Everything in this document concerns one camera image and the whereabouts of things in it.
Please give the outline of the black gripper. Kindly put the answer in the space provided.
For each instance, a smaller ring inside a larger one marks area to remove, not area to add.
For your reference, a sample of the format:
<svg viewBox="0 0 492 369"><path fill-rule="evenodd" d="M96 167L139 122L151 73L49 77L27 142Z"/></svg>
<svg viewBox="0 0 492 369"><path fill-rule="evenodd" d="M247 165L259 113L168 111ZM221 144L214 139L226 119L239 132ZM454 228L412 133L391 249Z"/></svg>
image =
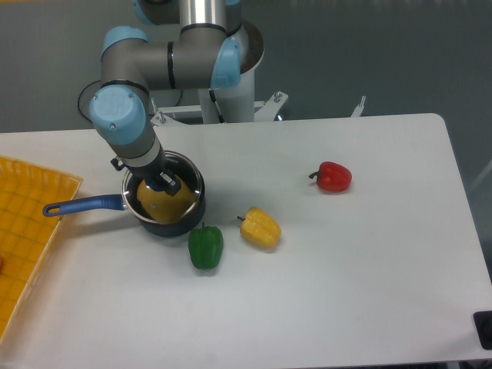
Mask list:
<svg viewBox="0 0 492 369"><path fill-rule="evenodd" d="M164 171L165 155L142 156L140 158L115 157L110 160L116 171L127 168L135 177L145 180L150 188L158 188L170 196L175 196L181 190L181 181L172 171Z"/></svg>

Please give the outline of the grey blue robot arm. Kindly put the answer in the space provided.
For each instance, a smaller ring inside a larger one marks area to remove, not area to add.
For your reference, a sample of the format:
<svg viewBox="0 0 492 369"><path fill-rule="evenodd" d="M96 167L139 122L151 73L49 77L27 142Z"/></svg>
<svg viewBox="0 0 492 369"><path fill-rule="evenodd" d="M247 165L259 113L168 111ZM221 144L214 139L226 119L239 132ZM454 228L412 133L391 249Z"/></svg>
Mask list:
<svg viewBox="0 0 492 369"><path fill-rule="evenodd" d="M181 183L167 168L165 151L147 119L153 90L233 88L240 82L239 1L135 1L150 25L179 24L176 42L151 43L139 28L107 32L101 52L101 87L89 117L134 176L154 191L174 196Z"/></svg>

